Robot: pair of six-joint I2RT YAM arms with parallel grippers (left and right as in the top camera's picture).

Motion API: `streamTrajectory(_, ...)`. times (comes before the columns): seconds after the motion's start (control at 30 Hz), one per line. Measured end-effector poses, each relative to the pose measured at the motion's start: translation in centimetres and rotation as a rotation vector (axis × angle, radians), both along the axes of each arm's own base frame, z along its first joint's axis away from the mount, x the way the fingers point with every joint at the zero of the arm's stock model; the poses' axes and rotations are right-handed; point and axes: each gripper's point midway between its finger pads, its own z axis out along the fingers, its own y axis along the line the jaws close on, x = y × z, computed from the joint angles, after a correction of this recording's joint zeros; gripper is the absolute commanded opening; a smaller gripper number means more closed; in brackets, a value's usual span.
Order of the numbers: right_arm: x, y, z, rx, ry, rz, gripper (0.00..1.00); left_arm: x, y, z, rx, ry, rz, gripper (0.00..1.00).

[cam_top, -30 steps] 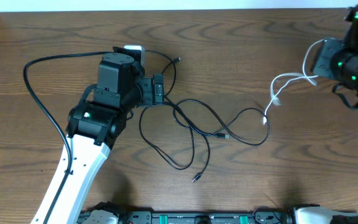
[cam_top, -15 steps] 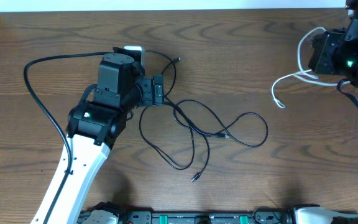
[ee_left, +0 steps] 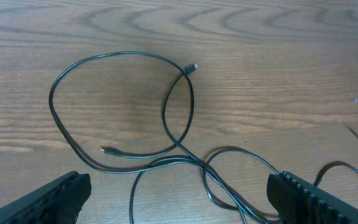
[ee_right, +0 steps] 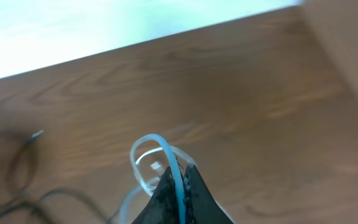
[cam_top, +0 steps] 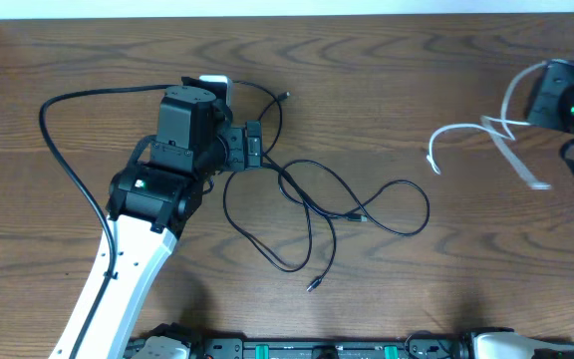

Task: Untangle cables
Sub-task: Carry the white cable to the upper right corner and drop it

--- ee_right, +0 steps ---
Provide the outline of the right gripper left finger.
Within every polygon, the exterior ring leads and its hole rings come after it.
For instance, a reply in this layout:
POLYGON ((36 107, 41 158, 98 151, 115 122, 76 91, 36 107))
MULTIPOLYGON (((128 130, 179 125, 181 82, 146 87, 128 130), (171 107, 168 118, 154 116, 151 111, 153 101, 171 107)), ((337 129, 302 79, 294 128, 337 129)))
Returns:
POLYGON ((151 199, 132 224, 179 224, 175 181, 167 167, 151 199))

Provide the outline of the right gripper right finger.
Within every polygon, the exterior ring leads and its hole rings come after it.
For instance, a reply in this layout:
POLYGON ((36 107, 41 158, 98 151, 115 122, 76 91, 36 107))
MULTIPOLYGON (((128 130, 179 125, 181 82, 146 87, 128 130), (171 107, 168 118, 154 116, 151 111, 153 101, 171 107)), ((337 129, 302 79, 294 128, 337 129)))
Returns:
POLYGON ((185 206, 188 224, 233 224, 207 188, 194 164, 185 170, 185 206))

